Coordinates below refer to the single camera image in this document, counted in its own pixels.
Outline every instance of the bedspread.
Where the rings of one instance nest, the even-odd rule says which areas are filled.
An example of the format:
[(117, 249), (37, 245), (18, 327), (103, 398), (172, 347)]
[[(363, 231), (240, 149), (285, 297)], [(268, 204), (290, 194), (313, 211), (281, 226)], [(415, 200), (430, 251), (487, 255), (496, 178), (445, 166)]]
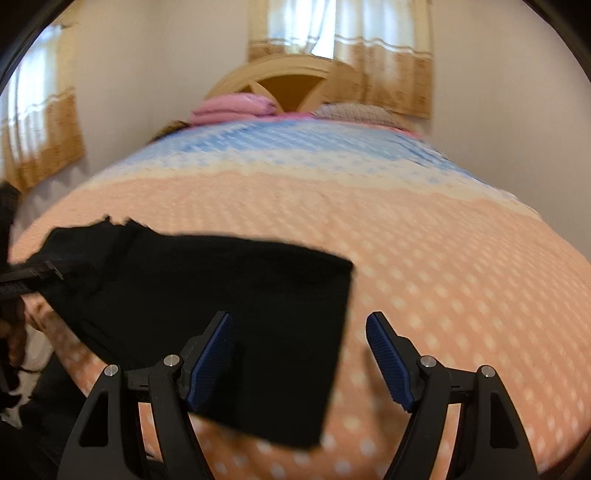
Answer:
[[(109, 214), (160, 232), (217, 233), (320, 248), (356, 266), (322, 445), (294, 452), (192, 418), (217, 478), (381, 478), (408, 416), (365, 340), (382, 310), (448, 367), (491, 364), (523, 420), (539, 470), (591, 427), (591, 266), (539, 215), (388, 129), (320, 121), (234, 123), (173, 134), (107, 168), (39, 218), (24, 259), (54, 226)], [(85, 392), (105, 364), (38, 297), (28, 299)], [(149, 406), (147, 451), (158, 455)], [(445, 477), (450, 407), (432, 478)]]

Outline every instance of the metal screw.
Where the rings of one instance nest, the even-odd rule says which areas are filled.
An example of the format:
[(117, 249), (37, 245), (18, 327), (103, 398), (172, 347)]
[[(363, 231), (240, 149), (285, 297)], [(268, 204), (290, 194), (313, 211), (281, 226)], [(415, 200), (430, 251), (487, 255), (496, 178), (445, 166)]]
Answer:
[(107, 365), (105, 367), (105, 375), (107, 377), (112, 377), (119, 371), (119, 367), (117, 365)]
[(427, 368), (432, 368), (437, 365), (437, 360), (435, 360), (431, 355), (423, 355), (421, 357), (421, 365)]
[(164, 358), (164, 365), (167, 367), (174, 367), (180, 361), (181, 359), (178, 355), (168, 355)]
[(495, 369), (490, 365), (485, 365), (480, 371), (486, 378), (494, 377), (496, 375)]

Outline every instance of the blue bedspread section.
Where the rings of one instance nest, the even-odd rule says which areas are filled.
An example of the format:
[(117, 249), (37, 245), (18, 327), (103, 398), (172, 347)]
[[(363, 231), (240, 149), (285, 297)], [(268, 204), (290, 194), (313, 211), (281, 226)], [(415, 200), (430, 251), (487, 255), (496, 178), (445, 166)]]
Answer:
[[(347, 153), (339, 164), (335, 156)], [(351, 157), (359, 157), (359, 162)], [(222, 160), (238, 163), (264, 161), (270, 164), (310, 167), (328, 165), (347, 172), (348, 166), (375, 173), (367, 160), (411, 161), (439, 173), (474, 177), (446, 159), (423, 141), (387, 129), (326, 121), (240, 122), (192, 128), (170, 135), (107, 168), (100, 178), (132, 173), (144, 168), (206, 167)]]

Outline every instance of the lace curtain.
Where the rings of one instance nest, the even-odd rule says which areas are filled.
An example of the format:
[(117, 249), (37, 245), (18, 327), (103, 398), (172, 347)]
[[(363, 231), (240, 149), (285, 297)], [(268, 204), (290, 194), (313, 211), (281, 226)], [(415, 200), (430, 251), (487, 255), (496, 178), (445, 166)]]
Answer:
[(79, 7), (41, 33), (0, 95), (0, 162), (22, 192), (85, 154), (73, 86)]
[(331, 0), (251, 0), (248, 59), (312, 53), (330, 5)]
[[(331, 21), (334, 30), (325, 28)], [(324, 101), (431, 116), (428, 0), (251, 0), (249, 59), (313, 53), (326, 32), (334, 37), (337, 61)]]

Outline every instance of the white wall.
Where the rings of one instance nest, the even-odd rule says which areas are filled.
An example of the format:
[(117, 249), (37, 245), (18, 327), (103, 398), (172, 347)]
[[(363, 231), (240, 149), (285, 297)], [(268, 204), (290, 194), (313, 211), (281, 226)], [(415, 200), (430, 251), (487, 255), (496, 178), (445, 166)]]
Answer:
[(433, 0), (428, 140), (591, 259), (591, 83), (521, 0)]
[(158, 0), (163, 63), (156, 128), (190, 111), (246, 62), (248, 0)]
[[(432, 2), (427, 139), (515, 193), (591, 258), (591, 84), (579, 64), (521, 0)], [(85, 0), (79, 102), (89, 155), (64, 184), (186, 118), (244, 62), (247, 7), (248, 0)], [(54, 197), (48, 191), (43, 201)]]
[(152, 103), (160, 0), (83, 0), (74, 65), (86, 158), (37, 186), (15, 222), (18, 237), (80, 183), (137, 150), (155, 132)]

